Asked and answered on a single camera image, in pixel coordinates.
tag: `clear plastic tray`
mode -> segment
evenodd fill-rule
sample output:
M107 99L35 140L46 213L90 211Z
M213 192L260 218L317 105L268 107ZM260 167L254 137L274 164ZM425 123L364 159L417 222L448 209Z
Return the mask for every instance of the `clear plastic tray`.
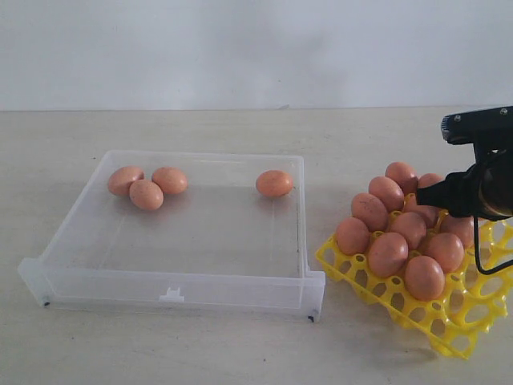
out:
M181 168L189 188L155 212L107 191L120 167L147 178ZM280 169L294 190L270 200L257 177ZM325 274L308 266L299 156L110 151L58 232L18 272L42 306L68 309L229 308L318 319Z

